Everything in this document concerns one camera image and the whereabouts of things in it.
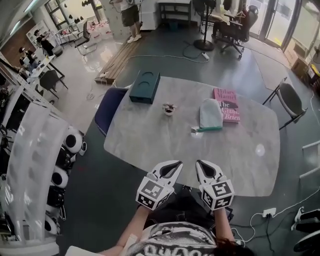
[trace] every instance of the wooden platform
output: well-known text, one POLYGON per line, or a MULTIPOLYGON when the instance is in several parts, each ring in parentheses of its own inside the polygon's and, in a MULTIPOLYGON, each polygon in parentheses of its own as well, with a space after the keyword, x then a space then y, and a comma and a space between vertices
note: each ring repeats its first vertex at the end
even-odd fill
POLYGON ((137 48, 145 40, 148 32, 142 32, 141 35, 142 38, 136 42, 123 43, 119 51, 107 62, 98 76, 94 79, 96 83, 112 85, 117 76, 126 66, 129 58, 135 55, 137 48))

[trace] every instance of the hair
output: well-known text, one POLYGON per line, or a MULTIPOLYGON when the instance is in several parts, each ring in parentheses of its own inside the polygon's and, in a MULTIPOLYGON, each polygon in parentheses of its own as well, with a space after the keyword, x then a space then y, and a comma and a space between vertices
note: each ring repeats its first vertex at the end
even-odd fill
POLYGON ((34 31, 34 35, 36 36, 38 34, 38 32, 40 31, 40 29, 37 29, 36 31, 34 31))
POLYGON ((216 241, 217 247, 213 249, 214 256, 255 256, 256 254, 249 249, 228 239, 216 241))

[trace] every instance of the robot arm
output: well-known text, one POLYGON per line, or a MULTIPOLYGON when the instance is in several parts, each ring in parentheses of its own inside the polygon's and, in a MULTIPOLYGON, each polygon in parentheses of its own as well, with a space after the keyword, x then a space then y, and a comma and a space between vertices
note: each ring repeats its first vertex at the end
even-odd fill
POLYGON ((151 210, 158 208, 175 191, 173 185, 176 183, 182 167, 183 163, 177 160, 158 163, 143 178, 135 200, 151 210))
POLYGON ((201 199, 212 210, 231 205, 235 191, 231 180, 224 176, 220 167, 212 162, 197 160, 196 176, 200 183, 201 199))

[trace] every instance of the book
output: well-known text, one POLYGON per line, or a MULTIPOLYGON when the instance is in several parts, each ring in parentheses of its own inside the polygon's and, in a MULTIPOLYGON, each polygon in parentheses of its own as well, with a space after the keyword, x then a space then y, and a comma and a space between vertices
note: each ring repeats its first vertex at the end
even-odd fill
POLYGON ((220 104, 224 122, 238 123, 240 121, 237 95, 235 91, 214 88, 213 98, 220 104))

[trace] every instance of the dark green box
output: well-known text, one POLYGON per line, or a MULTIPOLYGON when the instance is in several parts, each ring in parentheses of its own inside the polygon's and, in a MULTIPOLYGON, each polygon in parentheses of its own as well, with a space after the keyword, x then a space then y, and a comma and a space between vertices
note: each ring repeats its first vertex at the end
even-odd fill
POLYGON ((160 73, 139 71, 132 85, 130 99, 132 102, 152 104, 160 81, 160 73))

